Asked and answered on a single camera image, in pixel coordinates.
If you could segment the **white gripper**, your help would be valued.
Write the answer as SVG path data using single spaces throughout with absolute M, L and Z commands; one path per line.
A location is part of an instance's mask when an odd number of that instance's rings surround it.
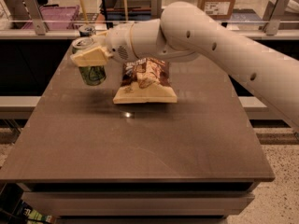
M 131 45 L 132 28 L 131 23 L 125 23 L 93 35 L 94 47 L 72 54 L 72 62 L 77 67 L 102 66 L 109 60 L 133 62 L 135 54 Z

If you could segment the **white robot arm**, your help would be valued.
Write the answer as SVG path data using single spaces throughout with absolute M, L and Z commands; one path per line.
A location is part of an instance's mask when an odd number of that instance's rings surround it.
M 122 23 L 95 35 L 71 56 L 75 65 L 152 57 L 184 63 L 203 55 L 295 130 L 299 128 L 299 61 L 230 31 L 198 7 L 175 2 L 159 19 Z

